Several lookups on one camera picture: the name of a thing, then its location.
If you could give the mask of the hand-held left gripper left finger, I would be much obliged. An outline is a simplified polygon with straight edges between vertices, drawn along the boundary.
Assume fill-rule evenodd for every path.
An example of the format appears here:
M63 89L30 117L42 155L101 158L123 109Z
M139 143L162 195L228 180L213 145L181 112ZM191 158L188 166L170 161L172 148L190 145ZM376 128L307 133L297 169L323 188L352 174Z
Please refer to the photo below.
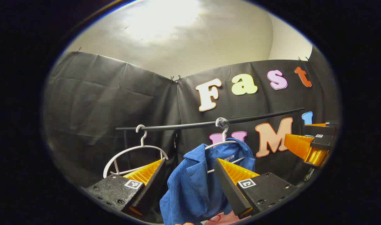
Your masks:
M158 198L165 173L163 158L123 176L110 174L85 190L109 208L141 217Z

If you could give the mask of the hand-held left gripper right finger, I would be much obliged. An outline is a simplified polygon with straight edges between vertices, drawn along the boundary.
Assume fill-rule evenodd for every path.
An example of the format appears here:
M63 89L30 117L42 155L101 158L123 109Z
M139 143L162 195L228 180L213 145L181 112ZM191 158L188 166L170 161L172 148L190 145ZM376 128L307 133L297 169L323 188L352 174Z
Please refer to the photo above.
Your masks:
M299 190L272 172L259 175L219 158L214 166L228 203L239 219L273 208Z

